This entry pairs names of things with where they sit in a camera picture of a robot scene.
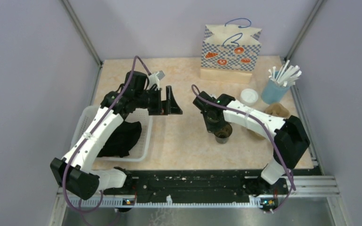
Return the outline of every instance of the plastic lid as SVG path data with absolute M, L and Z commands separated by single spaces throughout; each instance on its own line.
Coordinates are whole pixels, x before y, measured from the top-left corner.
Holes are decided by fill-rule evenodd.
M 254 89 L 244 89 L 240 101 L 246 106 L 252 106 L 259 99 L 259 94 Z

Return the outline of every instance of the marble-patterned surface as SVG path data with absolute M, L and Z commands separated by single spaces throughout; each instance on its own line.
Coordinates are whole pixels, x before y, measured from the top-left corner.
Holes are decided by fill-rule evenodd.
M 226 93 L 237 99 L 246 88 L 253 88 L 261 94 L 268 80 L 268 69 L 281 66 L 279 56 L 260 56 L 248 85 L 199 79 L 200 58 L 144 59 L 144 62 L 151 72 L 162 70 L 166 74 L 160 81 L 160 86 L 172 86 L 183 115 L 154 116 L 150 147 L 143 161 L 105 161 L 98 158 L 94 169 L 110 169 L 114 166 L 128 170 L 262 169 L 270 161 L 273 153 L 270 142 L 255 138 L 239 125 L 232 125 L 233 133 L 228 143 L 216 143 L 214 135 L 207 133 L 200 111 L 192 104 L 195 96 L 191 91 L 191 84 L 196 84 L 201 91 L 209 94 L 219 96 Z M 106 93 L 116 90 L 119 84 L 124 82 L 125 74 L 131 69 L 131 65 L 132 59 L 104 62 L 95 105 L 101 102 Z M 136 70 L 144 72 L 139 62 Z M 297 115 L 290 91 L 281 103 L 291 114 Z M 267 106 L 259 99 L 253 108 L 263 111 Z M 313 168 L 308 151 L 296 168 Z

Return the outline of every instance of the blue cup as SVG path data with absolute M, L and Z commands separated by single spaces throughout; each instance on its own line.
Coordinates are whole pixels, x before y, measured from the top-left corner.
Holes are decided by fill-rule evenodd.
M 279 102 L 284 95 L 288 92 L 289 86 L 283 87 L 276 84 L 273 80 L 269 79 L 267 86 L 262 92 L 262 100 L 267 104 Z

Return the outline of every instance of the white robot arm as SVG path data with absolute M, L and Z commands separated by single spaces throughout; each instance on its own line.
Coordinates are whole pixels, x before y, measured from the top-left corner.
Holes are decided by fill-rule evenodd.
M 91 134 L 92 128 L 104 117 L 115 97 L 119 95 L 117 91 L 111 91 L 106 94 L 95 118 L 75 146 L 61 160 L 55 158 L 51 162 L 50 168 L 60 186 L 62 186 L 64 168 L 69 164 L 69 160 L 74 152 L 79 149 L 77 147 L 82 145 L 82 148 L 70 163 L 66 179 L 66 189 L 87 200 L 99 190 L 123 187 L 127 179 L 125 170 L 121 168 L 92 170 L 92 164 L 110 135 L 122 124 L 128 114 L 132 113 L 136 108 L 146 108 L 149 115 L 182 114 L 182 110 L 173 98 L 171 86 L 166 87 L 166 100 L 161 100 L 159 81 L 164 76 L 162 71 L 150 76 L 134 72 L 130 85 L 124 91 L 123 96 L 121 96 L 113 109 L 109 111 L 109 114 L 105 116 L 93 134 Z
M 213 106 L 210 103 L 221 105 L 228 110 Z M 215 99 L 204 91 L 195 98 L 193 104 L 201 111 L 207 131 L 210 133 L 218 134 L 228 132 L 228 134 L 224 134 L 224 136 L 229 136 L 230 132 L 226 127 L 230 126 L 230 123 L 235 123 L 270 140 L 268 134 L 263 129 L 263 126 L 252 117 L 248 117 L 248 115 L 261 121 L 267 128 L 271 140 L 274 140 L 288 169 L 295 168 L 310 144 L 300 119 L 295 116 L 291 116 L 289 119 L 271 116 L 245 106 L 229 95 L 221 94 Z M 244 114 L 235 112 L 231 109 L 237 109 Z M 277 182 L 277 180 L 285 173 L 285 169 L 281 165 L 279 157 L 276 153 L 274 153 L 273 156 L 274 158 L 271 159 L 261 173 L 261 179 L 270 185 Z

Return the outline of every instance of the black cloth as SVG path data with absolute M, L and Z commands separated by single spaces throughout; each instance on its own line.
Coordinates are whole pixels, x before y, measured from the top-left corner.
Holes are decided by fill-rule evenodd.
M 134 147 L 142 132 L 139 121 L 129 123 L 122 122 L 119 127 L 110 135 L 98 157 L 120 156 L 121 158 L 130 155 L 129 151 Z

